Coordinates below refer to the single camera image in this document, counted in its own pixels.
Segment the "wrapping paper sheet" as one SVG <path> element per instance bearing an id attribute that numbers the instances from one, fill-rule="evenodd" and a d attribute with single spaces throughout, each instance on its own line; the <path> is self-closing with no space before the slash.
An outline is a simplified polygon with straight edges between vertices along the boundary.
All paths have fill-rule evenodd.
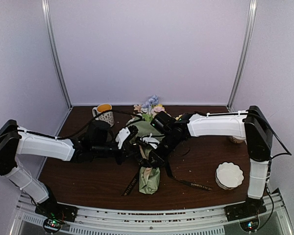
<path id="1" fill-rule="evenodd" d="M 136 137 L 146 136 L 149 134 L 155 136 L 155 138 L 160 142 L 165 137 L 165 135 L 157 131 L 149 121 L 139 120 L 138 117 L 133 117 L 127 122 L 127 126 L 131 125 L 135 125 L 138 128 L 138 133 L 131 140 L 129 140 L 130 144 L 137 144 L 135 142 Z M 149 147 L 140 147 L 141 157 L 137 159 L 139 169 L 124 191 L 123 196 L 128 196 L 136 185 L 139 185 L 139 192 L 143 194 L 154 194 L 158 190 L 160 183 L 160 167 L 147 167 L 148 154 L 150 150 L 151 149 Z"/>

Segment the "peach flower stem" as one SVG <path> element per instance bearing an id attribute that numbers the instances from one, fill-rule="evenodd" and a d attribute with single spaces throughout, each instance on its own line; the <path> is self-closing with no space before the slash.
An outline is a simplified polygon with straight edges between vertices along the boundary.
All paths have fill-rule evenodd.
<path id="1" fill-rule="evenodd" d="M 143 119 L 143 111 L 142 111 L 142 105 L 141 104 L 135 104 L 133 105 L 134 111 L 133 114 L 137 115 L 139 119 Z"/>

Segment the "pink rose flower stem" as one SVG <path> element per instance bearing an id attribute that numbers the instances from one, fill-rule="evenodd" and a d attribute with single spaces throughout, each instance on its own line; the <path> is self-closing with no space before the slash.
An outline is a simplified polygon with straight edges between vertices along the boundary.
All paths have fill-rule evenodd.
<path id="1" fill-rule="evenodd" d="M 160 112 L 165 112 L 165 108 L 162 104 L 158 104 L 158 105 L 155 105 L 152 109 L 151 109 L 151 114 L 152 116 L 156 116 L 158 113 Z"/>

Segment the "blue flower stem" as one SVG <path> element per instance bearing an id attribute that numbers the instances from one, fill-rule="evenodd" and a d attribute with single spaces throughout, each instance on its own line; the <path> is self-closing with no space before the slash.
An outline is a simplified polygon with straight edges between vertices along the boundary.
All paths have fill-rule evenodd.
<path id="1" fill-rule="evenodd" d="M 142 104 L 141 111 L 152 118 L 151 109 L 153 106 L 159 104 L 159 98 L 157 95 L 151 96 L 144 104 Z"/>

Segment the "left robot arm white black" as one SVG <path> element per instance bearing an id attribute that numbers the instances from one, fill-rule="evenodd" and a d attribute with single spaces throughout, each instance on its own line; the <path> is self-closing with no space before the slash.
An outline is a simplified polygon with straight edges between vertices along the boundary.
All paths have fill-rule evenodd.
<path id="1" fill-rule="evenodd" d="M 130 137 L 131 128 L 125 126 L 117 136 L 110 124 L 94 116 L 84 128 L 66 137 L 49 136 L 27 130 L 13 119 L 0 129 L 0 176 L 6 177 L 21 191 L 27 193 L 34 204 L 49 217 L 57 217 L 61 208 L 50 187 L 33 178 L 17 159 L 17 155 L 37 155 L 70 163 L 92 162 L 96 158 L 115 158 L 117 163 L 129 156 L 123 144 Z"/>

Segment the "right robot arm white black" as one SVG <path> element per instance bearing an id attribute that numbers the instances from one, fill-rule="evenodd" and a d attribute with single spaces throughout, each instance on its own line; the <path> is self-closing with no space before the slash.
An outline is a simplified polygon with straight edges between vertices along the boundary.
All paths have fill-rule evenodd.
<path id="1" fill-rule="evenodd" d="M 156 166 L 164 165 L 171 152 L 190 138 L 227 136 L 245 141 L 250 159 L 250 177 L 241 211 L 246 216 L 252 216 L 262 206 L 265 186 L 270 177 L 270 164 L 274 159 L 271 154 L 273 139 L 280 138 L 258 106 L 232 113 L 184 113 L 179 118 L 161 111 L 153 118 L 151 126 L 163 135 L 149 154 L 149 159 Z"/>

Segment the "patterned mug yellow inside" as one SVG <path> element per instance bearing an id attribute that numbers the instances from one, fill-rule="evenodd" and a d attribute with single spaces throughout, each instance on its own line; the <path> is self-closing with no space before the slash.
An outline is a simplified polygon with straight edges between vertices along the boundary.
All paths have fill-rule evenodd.
<path id="1" fill-rule="evenodd" d="M 93 117 L 96 117 L 95 120 L 101 120 L 109 123 L 111 127 L 114 126 L 114 116 L 113 112 L 109 112 L 109 110 L 112 110 L 112 105 L 110 104 L 101 104 L 97 107 L 94 107 L 92 109 Z"/>

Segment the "scalloped white bowl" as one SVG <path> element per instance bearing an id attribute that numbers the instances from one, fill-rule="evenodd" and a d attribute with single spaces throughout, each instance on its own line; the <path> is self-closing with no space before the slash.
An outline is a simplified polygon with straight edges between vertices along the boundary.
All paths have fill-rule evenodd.
<path id="1" fill-rule="evenodd" d="M 233 190 L 239 187 L 244 180 L 243 171 L 234 163 L 223 162 L 215 171 L 217 185 L 224 190 Z"/>

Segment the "small white bowl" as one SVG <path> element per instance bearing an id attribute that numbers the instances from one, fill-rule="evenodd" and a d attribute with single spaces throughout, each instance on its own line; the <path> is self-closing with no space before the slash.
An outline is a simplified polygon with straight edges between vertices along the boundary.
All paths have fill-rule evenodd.
<path id="1" fill-rule="evenodd" d="M 228 139 L 230 142 L 232 142 L 234 144 L 241 144 L 246 141 L 246 139 L 237 138 L 235 136 L 229 136 Z"/>

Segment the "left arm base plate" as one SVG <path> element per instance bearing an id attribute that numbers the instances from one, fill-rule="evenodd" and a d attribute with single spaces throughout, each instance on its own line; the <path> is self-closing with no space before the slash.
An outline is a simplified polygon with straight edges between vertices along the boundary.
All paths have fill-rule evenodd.
<path id="1" fill-rule="evenodd" d="M 35 213 L 43 215 L 49 219 L 55 219 L 59 222 L 75 222 L 78 208 L 74 206 L 59 203 L 42 203 L 35 208 Z"/>

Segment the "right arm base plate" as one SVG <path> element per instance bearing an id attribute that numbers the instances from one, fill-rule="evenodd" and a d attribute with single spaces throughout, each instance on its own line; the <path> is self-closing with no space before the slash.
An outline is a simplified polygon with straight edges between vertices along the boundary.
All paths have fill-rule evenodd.
<path id="1" fill-rule="evenodd" d="M 227 221 L 234 221 L 257 216 L 260 213 L 265 213 L 267 208 L 264 205 L 243 202 L 226 206 L 224 211 Z"/>

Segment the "left aluminium frame post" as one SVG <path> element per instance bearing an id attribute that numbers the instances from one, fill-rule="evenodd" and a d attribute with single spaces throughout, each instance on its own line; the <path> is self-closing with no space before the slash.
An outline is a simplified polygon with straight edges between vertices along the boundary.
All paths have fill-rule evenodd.
<path id="1" fill-rule="evenodd" d="M 43 11 L 43 16 L 44 16 L 44 20 L 45 20 L 45 24 L 46 24 L 46 28 L 47 28 L 49 45 L 50 45 L 50 49 L 51 49 L 51 56 L 52 56 L 56 76 L 59 81 L 60 89 L 63 94 L 66 105 L 67 105 L 68 109 L 71 109 L 73 106 L 71 103 L 71 99 L 69 97 L 67 86 L 64 81 L 62 68 L 60 65 L 60 59 L 59 59 L 59 55 L 58 55 L 58 51 L 57 51 L 57 47 L 56 47 L 55 36 L 54 36 L 54 31 L 53 31 L 49 1 L 48 0 L 41 0 L 41 4 L 42 4 L 42 11 Z"/>

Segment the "aluminium frame post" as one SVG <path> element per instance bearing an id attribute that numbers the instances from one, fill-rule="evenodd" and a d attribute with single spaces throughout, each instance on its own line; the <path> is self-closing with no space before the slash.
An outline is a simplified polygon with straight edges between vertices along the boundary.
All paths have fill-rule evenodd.
<path id="1" fill-rule="evenodd" d="M 234 83 L 232 86 L 232 90 L 230 93 L 230 97 L 227 103 L 227 108 L 230 111 L 234 110 L 234 101 L 240 86 L 241 79 L 243 77 L 244 73 L 244 68 L 247 60 L 247 55 L 248 55 L 248 50 L 251 44 L 252 40 L 252 35 L 254 31 L 254 26 L 255 26 L 255 20 L 256 20 L 256 14 L 257 14 L 257 6 L 258 6 L 258 1 L 257 0 L 250 0 L 249 1 L 249 10 L 248 10 L 248 16 L 247 16 L 247 21 L 246 21 L 246 26 L 245 26 L 245 35 L 244 35 L 244 40 L 243 40 L 243 46 L 239 58 L 239 63 L 234 79 Z"/>
<path id="2" fill-rule="evenodd" d="M 56 47 L 55 36 L 54 36 L 54 31 L 53 31 L 49 1 L 48 0 L 41 0 L 41 4 L 42 4 L 42 11 L 43 11 L 43 16 L 44 16 L 44 20 L 45 20 L 45 24 L 46 24 L 46 28 L 47 28 L 49 45 L 50 45 L 50 49 L 51 49 L 51 56 L 52 56 L 56 76 L 59 81 L 60 89 L 63 94 L 66 105 L 67 105 L 68 109 L 71 109 L 73 106 L 71 103 L 71 99 L 69 97 L 67 86 L 64 81 L 62 68 L 60 65 L 60 59 L 59 59 L 59 55 L 58 55 L 58 51 L 57 51 L 57 47 Z"/>

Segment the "right aluminium frame post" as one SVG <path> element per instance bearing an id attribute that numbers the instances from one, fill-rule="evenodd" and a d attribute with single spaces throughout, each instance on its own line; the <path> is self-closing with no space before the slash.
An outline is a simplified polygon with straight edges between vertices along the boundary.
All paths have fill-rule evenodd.
<path id="1" fill-rule="evenodd" d="M 227 108 L 230 111 L 234 110 L 234 101 L 240 86 L 241 79 L 243 77 L 244 73 L 244 68 L 247 60 L 247 55 L 248 55 L 248 50 L 251 44 L 252 40 L 252 35 L 254 31 L 254 26 L 255 26 L 255 20 L 256 20 L 256 14 L 257 14 L 257 6 L 258 6 L 258 1 L 257 0 L 250 0 L 249 1 L 249 10 L 248 10 L 248 16 L 247 16 L 247 21 L 246 21 L 246 26 L 245 26 L 245 35 L 244 35 L 244 40 L 243 40 L 243 46 L 239 58 L 239 63 L 234 79 L 234 83 L 232 86 L 232 90 L 230 93 L 230 97 L 227 103 Z"/>

